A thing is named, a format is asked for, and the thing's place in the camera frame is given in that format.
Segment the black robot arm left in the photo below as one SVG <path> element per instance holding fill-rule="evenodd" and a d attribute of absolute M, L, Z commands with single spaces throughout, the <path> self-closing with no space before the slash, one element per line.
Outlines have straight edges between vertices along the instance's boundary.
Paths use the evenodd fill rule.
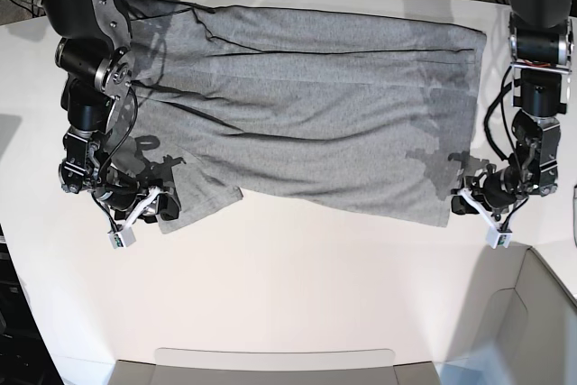
<path fill-rule="evenodd" d="M 487 211 L 499 218 L 530 196 L 547 196 L 557 188 L 557 150 L 561 139 L 558 115 L 567 111 L 572 72 L 572 0 L 508 0 L 511 62 L 498 96 L 483 119 L 487 142 L 507 167 L 489 164 L 476 176 L 464 178 L 451 209 L 456 215 Z M 504 107 L 506 95 L 517 109 L 504 124 L 510 154 L 494 141 L 490 119 Z"/>

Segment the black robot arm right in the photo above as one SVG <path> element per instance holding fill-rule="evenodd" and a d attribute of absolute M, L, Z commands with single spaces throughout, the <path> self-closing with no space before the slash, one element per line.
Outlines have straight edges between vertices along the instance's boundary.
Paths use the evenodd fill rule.
<path fill-rule="evenodd" d="M 109 139 L 131 89 L 132 28 L 123 0 L 39 0 L 61 40 L 55 63 L 68 77 L 60 100 L 69 129 L 59 166 L 60 184 L 70 194 L 87 191 L 111 222 L 141 218 L 175 220 L 179 205 L 160 179 L 140 181 L 114 167 L 129 133 Z"/>

